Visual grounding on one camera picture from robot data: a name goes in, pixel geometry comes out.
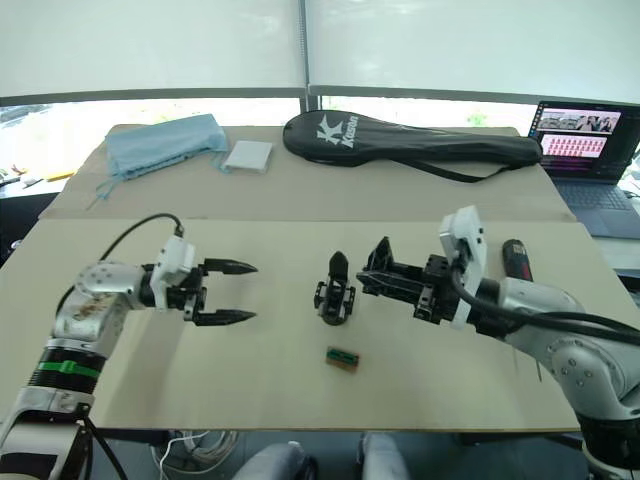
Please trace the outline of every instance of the laptop keyboard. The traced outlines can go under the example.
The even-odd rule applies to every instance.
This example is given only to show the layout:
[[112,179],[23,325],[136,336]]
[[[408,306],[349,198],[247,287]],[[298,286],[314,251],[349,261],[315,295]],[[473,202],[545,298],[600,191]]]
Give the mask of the laptop keyboard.
[[630,210],[631,205],[620,189],[595,185],[556,184],[570,207]]

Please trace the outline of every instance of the laptop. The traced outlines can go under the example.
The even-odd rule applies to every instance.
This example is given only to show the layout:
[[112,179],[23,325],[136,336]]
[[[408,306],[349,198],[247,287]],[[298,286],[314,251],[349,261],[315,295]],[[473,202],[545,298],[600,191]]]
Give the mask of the laptop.
[[640,143],[640,107],[541,102],[529,137],[542,167],[594,237],[640,239],[640,216],[617,183]]

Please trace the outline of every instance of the laptop screen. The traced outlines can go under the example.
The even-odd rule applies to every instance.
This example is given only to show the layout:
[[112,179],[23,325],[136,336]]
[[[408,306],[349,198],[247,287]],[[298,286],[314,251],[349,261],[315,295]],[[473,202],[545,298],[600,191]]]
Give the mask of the laptop screen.
[[617,182],[640,142],[640,107],[541,102],[529,137],[549,176]]

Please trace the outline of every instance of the robotic arm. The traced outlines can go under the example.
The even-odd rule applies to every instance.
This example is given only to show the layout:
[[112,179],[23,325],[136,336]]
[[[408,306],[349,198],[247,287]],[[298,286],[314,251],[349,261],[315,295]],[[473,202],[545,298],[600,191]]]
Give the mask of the robotic arm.
[[454,328],[470,323],[532,356],[574,409],[593,478],[640,478],[640,334],[584,314],[562,290],[483,279],[483,234],[475,207],[461,209],[440,229],[446,257],[431,255],[424,268],[397,263],[385,237],[357,278],[364,293],[413,305],[416,318]]
[[181,228],[176,230],[154,264],[101,260],[80,272],[63,297],[28,386],[1,425],[0,479],[78,477],[91,440],[86,425],[92,425],[88,414],[93,390],[129,311],[180,310],[185,321],[198,326],[229,325],[255,315],[202,312],[207,293],[202,282],[209,272],[257,270],[235,260],[209,258],[193,266],[194,247],[181,237]]

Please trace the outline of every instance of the light blue cloth bag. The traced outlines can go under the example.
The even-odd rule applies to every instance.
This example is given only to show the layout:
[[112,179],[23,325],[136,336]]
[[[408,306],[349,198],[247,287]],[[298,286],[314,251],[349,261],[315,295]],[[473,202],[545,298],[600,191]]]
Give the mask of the light blue cloth bag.
[[204,152],[224,154],[227,137],[213,115],[172,120],[106,136],[111,178],[96,188],[107,199],[114,187],[154,170],[174,165]]

